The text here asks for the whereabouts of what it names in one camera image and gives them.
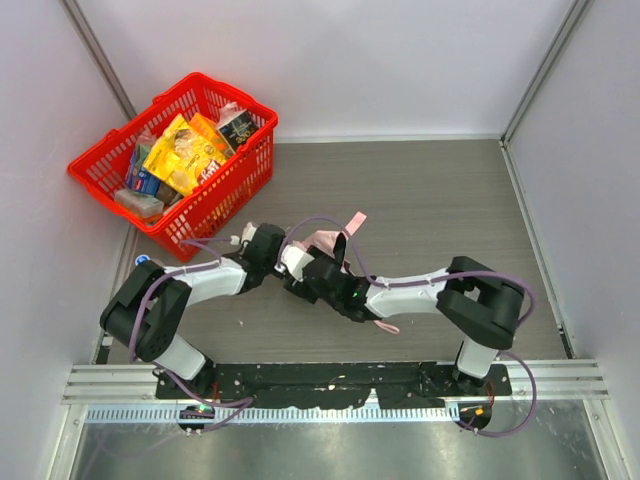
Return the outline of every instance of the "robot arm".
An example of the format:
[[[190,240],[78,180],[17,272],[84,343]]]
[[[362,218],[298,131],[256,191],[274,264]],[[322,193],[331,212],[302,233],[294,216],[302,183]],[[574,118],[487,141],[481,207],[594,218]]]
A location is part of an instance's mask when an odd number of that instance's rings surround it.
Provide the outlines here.
[[[275,225],[248,224],[239,239],[241,250],[224,255],[215,268],[212,264],[211,269],[189,273],[185,267],[165,270],[152,261],[143,262],[104,310],[100,324],[128,345],[150,285],[164,273],[185,270],[156,291],[143,317],[135,353],[143,361],[173,371],[201,395],[210,390],[215,365],[176,333],[184,309],[210,298],[246,293],[270,274],[284,278],[285,288],[295,295],[311,303],[321,298],[356,322],[402,313],[443,314],[466,335],[454,371],[454,380],[463,390],[483,386],[497,351],[511,347],[524,297],[519,287],[494,278],[430,282],[450,273],[489,270],[467,257],[456,257],[448,268],[429,274],[377,277],[371,282],[345,268],[343,253],[331,256],[314,246],[305,251],[287,245],[280,255],[284,239],[285,232]],[[405,286],[394,288],[397,284]],[[480,292],[477,300],[465,295],[474,289]]]
[[[146,261],[129,275],[100,317],[101,327],[128,345],[142,297],[164,273],[185,270],[163,282],[147,306],[136,341],[136,356],[154,362],[204,394],[212,383],[214,364],[176,333],[182,314],[190,305],[225,295],[239,295],[262,284],[273,272],[285,233],[275,225],[248,224],[239,239],[242,251],[224,255],[211,268],[188,272],[185,267],[168,267]]]
[[[498,351],[513,344],[524,300],[520,287],[484,277],[432,283],[450,273],[490,271],[468,257],[455,257],[448,268],[425,275],[377,277],[375,283],[356,277],[345,270],[342,259],[336,260],[314,247],[300,252],[287,246],[283,263],[295,279],[295,288],[289,284],[293,293],[312,302],[316,297],[322,298],[356,322],[402,313],[443,314],[465,334],[456,358],[454,379],[466,390],[483,386]],[[477,300],[465,295],[476,289]]]

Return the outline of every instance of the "wooden floor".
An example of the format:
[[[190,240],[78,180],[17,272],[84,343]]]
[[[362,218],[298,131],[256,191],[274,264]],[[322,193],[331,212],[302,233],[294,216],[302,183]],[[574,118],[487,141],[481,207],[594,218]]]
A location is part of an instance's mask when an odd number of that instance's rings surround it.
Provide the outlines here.
[[[227,224],[288,228],[313,214],[345,223],[368,215],[355,239],[373,274],[407,276],[468,255],[530,282],[541,297],[518,332],[514,351],[527,359],[566,358],[497,141],[288,144],[276,146],[273,179]],[[304,230],[326,228],[319,224]],[[176,260],[140,237],[138,253]],[[196,261],[210,257],[201,253]],[[310,305],[268,278],[237,297],[189,308],[180,334],[216,361],[336,362],[451,360],[459,331],[440,315],[394,317],[400,335],[353,323],[318,302]],[[125,363],[114,344],[109,363]]]

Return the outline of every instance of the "black mounting plate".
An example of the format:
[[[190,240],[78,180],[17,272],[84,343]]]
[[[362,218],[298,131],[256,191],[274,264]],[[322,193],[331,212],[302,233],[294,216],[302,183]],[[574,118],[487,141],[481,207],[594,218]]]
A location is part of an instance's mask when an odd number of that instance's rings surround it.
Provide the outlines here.
[[[323,410],[361,407],[375,389],[380,408],[439,407],[447,397],[487,396],[485,387],[463,392],[454,381],[453,364],[438,362],[286,363],[216,365],[221,401],[253,396],[252,407]],[[159,376],[156,398],[188,398],[166,375]],[[494,364],[487,383],[494,396],[511,395],[507,367]]]

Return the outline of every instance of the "red basket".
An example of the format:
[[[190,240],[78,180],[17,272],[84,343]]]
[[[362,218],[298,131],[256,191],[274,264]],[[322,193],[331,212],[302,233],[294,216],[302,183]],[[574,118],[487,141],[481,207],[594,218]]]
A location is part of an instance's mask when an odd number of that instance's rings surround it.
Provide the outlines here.
[[[131,153],[142,131],[149,129],[160,137],[178,113],[189,120],[201,112],[217,121],[220,108],[231,101],[251,113],[259,130],[193,194],[153,226],[146,225],[114,202],[115,192],[125,186]],[[102,141],[74,160],[68,170],[102,205],[186,262],[197,248],[180,242],[215,235],[273,175],[273,131],[277,123],[278,116],[273,110],[246,93],[201,73],[192,73],[154,98],[153,104],[126,126],[111,130]]]

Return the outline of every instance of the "grocery item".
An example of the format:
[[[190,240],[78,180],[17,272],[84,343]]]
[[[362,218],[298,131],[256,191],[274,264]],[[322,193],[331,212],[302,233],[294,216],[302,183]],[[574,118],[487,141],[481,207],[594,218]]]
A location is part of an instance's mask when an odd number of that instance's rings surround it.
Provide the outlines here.
[[[225,156],[178,115],[151,148],[144,168],[187,196],[224,162]]]
[[[165,205],[173,205],[182,198],[182,195],[180,195],[166,183],[160,182],[160,186],[158,187],[158,191],[156,192],[156,198]]]
[[[258,131],[249,112],[239,108],[236,102],[227,103],[220,109],[216,128],[234,152]]]
[[[227,142],[216,130],[216,124],[209,120],[207,117],[197,112],[191,120],[189,125],[204,138],[209,140],[211,144],[216,147],[226,158],[233,155],[233,150],[229,147]]]
[[[128,188],[118,190],[113,199],[146,222],[151,222],[162,216],[164,210],[164,203],[157,198],[132,192]]]
[[[160,180],[151,175],[147,169],[142,166],[155,141],[156,137],[152,135],[149,130],[143,131],[136,140],[126,176],[127,187],[134,192],[155,195],[158,191]]]

